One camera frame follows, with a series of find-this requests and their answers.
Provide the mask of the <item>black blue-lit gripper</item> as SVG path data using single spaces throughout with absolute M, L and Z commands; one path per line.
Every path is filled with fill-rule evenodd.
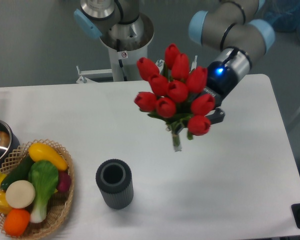
M 212 111 L 205 117 L 211 125 L 222 123 L 225 118 L 225 112 L 220 108 L 222 101 L 238 84 L 239 78 L 231 66 L 231 60 L 227 58 L 224 61 L 214 61 L 207 68 L 207 83 L 200 93 L 196 93 L 197 99 L 203 95 L 209 94 L 214 97 L 215 104 Z

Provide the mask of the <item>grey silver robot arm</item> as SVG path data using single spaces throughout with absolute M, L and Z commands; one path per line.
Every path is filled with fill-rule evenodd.
M 189 23 L 193 42 L 220 51 L 208 66 L 204 89 L 217 107 L 275 41 L 272 26 L 254 18 L 263 5 L 262 0 L 223 0 L 215 12 L 199 11 Z M 141 78 L 136 62 L 148 55 L 154 26 L 137 0 L 83 0 L 73 15 L 86 35 L 107 47 L 115 82 Z

